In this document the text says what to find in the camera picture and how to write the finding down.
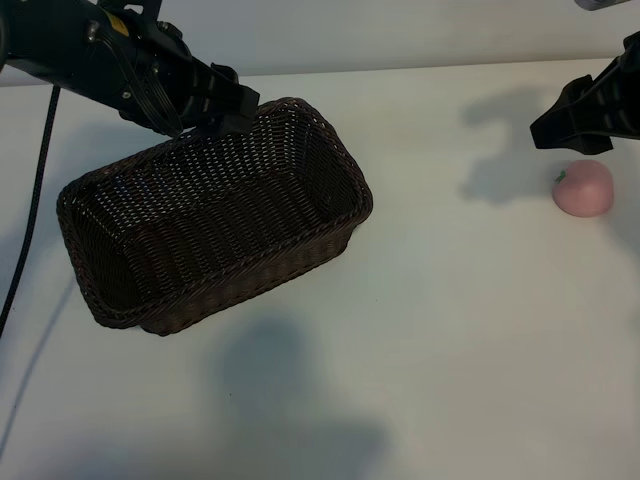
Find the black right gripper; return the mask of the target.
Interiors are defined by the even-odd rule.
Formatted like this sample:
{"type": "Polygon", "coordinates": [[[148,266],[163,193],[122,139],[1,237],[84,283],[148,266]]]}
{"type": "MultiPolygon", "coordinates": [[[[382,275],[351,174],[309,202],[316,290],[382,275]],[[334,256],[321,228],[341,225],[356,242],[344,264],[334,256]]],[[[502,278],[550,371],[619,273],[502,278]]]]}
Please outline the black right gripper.
{"type": "Polygon", "coordinates": [[[639,138],[640,32],[623,40],[624,53],[597,77],[568,83],[559,98],[530,126],[538,149],[572,149],[602,154],[614,138],[639,138]]]}

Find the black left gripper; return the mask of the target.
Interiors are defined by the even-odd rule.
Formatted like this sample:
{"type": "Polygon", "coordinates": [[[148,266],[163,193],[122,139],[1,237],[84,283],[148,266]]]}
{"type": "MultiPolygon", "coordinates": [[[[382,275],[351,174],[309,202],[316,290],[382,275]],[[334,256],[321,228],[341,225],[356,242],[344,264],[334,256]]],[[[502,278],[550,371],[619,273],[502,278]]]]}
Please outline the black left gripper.
{"type": "Polygon", "coordinates": [[[102,5],[108,24],[89,35],[105,47],[124,79],[120,116],[166,136],[197,127],[207,136],[246,134],[260,95],[237,72],[192,56],[182,32],[158,19],[158,5],[102,5]]]}

